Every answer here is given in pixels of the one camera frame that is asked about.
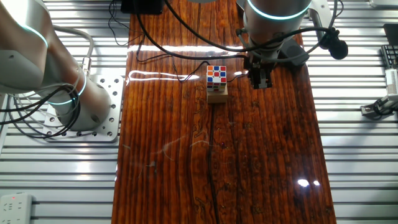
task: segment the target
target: teal light ring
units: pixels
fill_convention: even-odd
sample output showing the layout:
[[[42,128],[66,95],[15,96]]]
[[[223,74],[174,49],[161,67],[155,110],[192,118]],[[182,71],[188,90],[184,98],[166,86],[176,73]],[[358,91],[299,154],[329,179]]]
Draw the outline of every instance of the teal light ring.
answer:
[[[21,25],[24,29],[30,30],[32,31],[34,34],[38,35],[45,43],[45,45],[47,46],[47,48],[49,47],[49,43],[47,43],[46,39],[43,37],[43,35],[39,32],[37,32],[35,29],[31,28],[30,26],[26,26],[26,25]]]
[[[83,93],[83,91],[85,90],[85,88],[86,88],[86,84],[87,84],[87,78],[86,78],[86,76],[85,76],[85,83],[84,83],[84,85],[83,85],[83,88],[80,90],[80,92],[79,92],[79,96]],[[68,101],[66,101],[66,102],[63,102],[63,103],[51,103],[51,102],[49,102],[51,105],[65,105],[65,104],[67,104],[67,103],[71,103],[72,102],[72,100],[75,100],[76,98],[73,98],[73,99],[70,99],[70,100],[68,100]]]
[[[264,13],[264,12],[261,12],[258,8],[256,8],[256,7],[254,6],[254,4],[251,2],[251,0],[248,0],[248,3],[249,3],[249,5],[250,5],[250,7],[251,7],[256,13],[258,13],[260,16],[265,17],[265,18],[268,18],[268,19],[278,20],[278,21],[283,21],[283,20],[288,20],[288,19],[296,18],[296,17],[300,16],[301,14],[303,14],[304,12],[306,12],[306,11],[308,10],[308,8],[311,6],[311,2],[310,2],[310,4],[309,4],[305,9],[303,9],[301,12],[296,13],[296,14],[291,15],[291,16],[273,16],[273,15],[268,15],[268,14],[266,14],[266,13]]]

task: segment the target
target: white robotic arm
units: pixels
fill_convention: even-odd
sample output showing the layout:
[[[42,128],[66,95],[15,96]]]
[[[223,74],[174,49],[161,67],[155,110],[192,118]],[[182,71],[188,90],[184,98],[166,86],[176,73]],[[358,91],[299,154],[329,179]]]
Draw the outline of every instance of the white robotic arm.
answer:
[[[60,85],[75,85],[81,112],[74,131],[97,127],[109,113],[107,91],[85,75],[61,43],[41,0],[0,0],[0,68],[3,93],[36,91],[45,97]],[[60,119],[67,124],[72,118],[69,94],[57,93],[49,102],[58,114],[67,114]]]

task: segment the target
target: wooden block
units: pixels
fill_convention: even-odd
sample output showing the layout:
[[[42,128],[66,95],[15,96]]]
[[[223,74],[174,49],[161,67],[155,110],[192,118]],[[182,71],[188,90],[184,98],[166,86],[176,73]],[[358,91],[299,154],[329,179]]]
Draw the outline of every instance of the wooden block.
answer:
[[[228,87],[225,86],[225,91],[206,91],[207,103],[226,103],[228,100]]]

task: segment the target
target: wood grain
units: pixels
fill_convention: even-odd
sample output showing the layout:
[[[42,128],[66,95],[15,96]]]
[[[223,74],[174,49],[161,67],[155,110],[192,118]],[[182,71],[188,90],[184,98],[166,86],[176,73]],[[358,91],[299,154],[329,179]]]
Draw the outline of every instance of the wood grain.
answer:
[[[240,45],[234,1],[172,5],[206,38]],[[180,54],[226,54],[197,40],[168,10],[142,19],[156,41]],[[139,30],[135,16],[131,27]],[[208,105],[205,67],[180,84],[172,66],[186,75],[200,62],[139,63],[137,43],[127,60],[113,224],[336,223],[306,68],[292,74],[278,67],[268,90],[238,78],[228,84],[227,104]],[[162,53],[151,47],[145,41],[139,58]],[[211,64],[226,65],[229,79],[243,69],[242,59]]]

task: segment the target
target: metal frame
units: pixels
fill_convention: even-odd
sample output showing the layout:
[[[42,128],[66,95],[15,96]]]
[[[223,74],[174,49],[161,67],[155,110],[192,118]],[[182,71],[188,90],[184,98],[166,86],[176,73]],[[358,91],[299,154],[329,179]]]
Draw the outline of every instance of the metal frame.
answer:
[[[107,118],[92,131],[68,131],[64,136],[47,139],[48,142],[113,142],[118,136],[121,102],[123,97],[124,78],[107,75],[92,75],[91,80],[101,85],[111,97],[111,110]],[[47,112],[55,114],[55,109],[49,106]],[[58,118],[46,115],[44,124],[60,126]],[[58,129],[44,126],[43,133],[56,133]]]

